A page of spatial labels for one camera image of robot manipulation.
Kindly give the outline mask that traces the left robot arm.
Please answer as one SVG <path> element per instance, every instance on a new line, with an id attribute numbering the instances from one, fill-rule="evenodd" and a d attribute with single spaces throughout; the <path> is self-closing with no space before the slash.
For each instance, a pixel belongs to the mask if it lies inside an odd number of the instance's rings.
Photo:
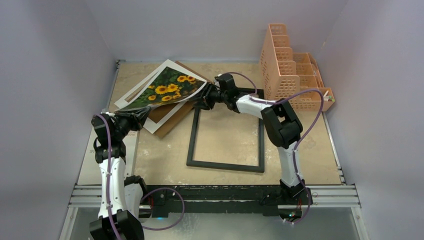
<path id="1" fill-rule="evenodd" d="M 101 175 L 101 201 L 97 220 L 90 222 L 94 240 L 143 240 L 139 205 L 149 199 L 142 177 L 126 176 L 124 138 L 140 131 L 151 112 L 149 106 L 136 110 L 99 113 L 92 117 L 96 138 L 93 142 L 95 161 Z"/>

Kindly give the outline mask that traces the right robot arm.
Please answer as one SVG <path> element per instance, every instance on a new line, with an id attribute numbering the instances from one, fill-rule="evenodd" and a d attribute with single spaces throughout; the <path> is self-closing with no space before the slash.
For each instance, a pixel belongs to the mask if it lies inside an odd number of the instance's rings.
<path id="1" fill-rule="evenodd" d="M 256 91 L 237 87 L 230 73 L 216 76 L 215 79 L 216 83 L 207 83 L 195 95 L 195 107 L 211 110 L 216 103 L 223 103 L 235 113 L 248 114 L 262 120 L 268 139 L 279 154 L 280 196 L 284 202 L 294 203 L 305 189 L 305 183 L 297 153 L 303 125 L 291 104 L 285 99 L 275 101 L 258 98 Z"/>

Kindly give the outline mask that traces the sunflower photo print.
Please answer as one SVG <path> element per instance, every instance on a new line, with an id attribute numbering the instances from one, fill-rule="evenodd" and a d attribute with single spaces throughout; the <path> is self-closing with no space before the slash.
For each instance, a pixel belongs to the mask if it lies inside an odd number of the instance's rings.
<path id="1" fill-rule="evenodd" d="M 184 102 L 200 92 L 206 83 L 187 70 L 165 66 L 118 110 L 130 112 L 147 106 Z"/>

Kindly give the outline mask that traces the black picture frame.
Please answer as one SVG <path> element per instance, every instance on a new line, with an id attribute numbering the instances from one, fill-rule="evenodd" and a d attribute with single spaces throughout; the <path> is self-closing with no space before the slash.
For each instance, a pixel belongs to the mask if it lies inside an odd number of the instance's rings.
<path id="1" fill-rule="evenodd" d="M 263 121 L 228 110 L 194 108 L 186 166 L 264 173 L 265 128 Z"/>

